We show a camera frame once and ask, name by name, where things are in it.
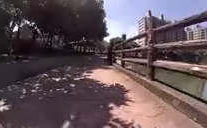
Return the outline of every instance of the sidewalk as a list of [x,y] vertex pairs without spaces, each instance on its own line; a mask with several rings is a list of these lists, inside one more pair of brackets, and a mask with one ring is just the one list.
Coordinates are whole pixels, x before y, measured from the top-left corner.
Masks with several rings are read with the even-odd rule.
[[0,90],[4,128],[201,128],[95,56]]

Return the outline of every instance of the low wall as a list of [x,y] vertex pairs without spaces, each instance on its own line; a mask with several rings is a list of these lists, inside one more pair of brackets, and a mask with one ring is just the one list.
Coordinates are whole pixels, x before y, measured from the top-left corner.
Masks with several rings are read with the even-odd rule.
[[32,75],[66,64],[65,57],[36,59],[13,64],[0,63],[0,88]]

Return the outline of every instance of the apartment building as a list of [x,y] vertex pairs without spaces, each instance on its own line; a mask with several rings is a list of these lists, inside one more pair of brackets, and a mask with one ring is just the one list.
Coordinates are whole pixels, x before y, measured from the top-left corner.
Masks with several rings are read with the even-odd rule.
[[[149,29],[148,26],[148,21],[150,16],[152,16],[151,11],[149,10],[143,18],[141,18],[138,21],[138,33],[144,33]],[[160,18],[152,16],[152,21],[153,21],[153,28],[157,28],[166,24],[170,24],[171,21],[166,21],[164,19],[164,16],[161,15]],[[167,42],[175,42],[175,41],[183,41],[186,40],[186,33],[185,29],[183,28],[177,28],[177,29],[172,29],[160,34],[157,34],[156,37],[156,43],[167,43]],[[145,46],[147,43],[146,38],[139,39],[139,45]]]
[[187,40],[207,39],[207,28],[197,25],[195,28],[187,28]]

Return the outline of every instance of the blue sky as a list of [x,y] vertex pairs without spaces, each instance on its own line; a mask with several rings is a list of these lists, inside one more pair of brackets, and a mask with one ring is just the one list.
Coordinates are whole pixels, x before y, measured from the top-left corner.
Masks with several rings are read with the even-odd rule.
[[181,20],[207,10],[207,0],[105,0],[108,32],[106,40],[125,33],[132,37],[138,33],[137,21],[147,10],[154,16],[164,14],[166,20]]

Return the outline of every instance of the wooden railing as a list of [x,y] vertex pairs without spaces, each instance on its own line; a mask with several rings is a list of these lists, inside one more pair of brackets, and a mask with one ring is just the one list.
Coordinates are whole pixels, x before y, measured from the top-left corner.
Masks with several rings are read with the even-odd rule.
[[[116,59],[121,60],[121,66],[124,67],[125,62],[132,62],[141,65],[147,66],[147,75],[146,77],[150,80],[154,80],[155,77],[155,68],[163,68],[172,71],[182,72],[185,74],[190,74],[200,78],[207,79],[207,66],[198,65],[198,64],[189,64],[184,62],[174,62],[174,61],[164,61],[157,60],[157,53],[164,50],[178,50],[178,49],[207,49],[207,40],[191,40],[191,41],[178,41],[170,43],[160,43],[156,44],[155,36],[157,34],[166,32],[168,30],[187,27],[193,24],[201,23],[207,21],[207,11],[200,13],[198,15],[193,15],[189,18],[185,18],[181,21],[164,25],[158,28],[153,28],[153,18],[149,17],[149,30],[145,33],[137,35],[135,37],[129,38],[126,40],[126,37],[123,36],[123,41],[115,46],[111,43],[111,48],[109,48],[108,59],[109,61],[115,62]],[[124,49],[124,45],[136,39],[146,37],[147,45],[144,47],[134,48],[134,49]],[[126,54],[139,52],[145,52],[147,59],[140,58],[129,58]]]

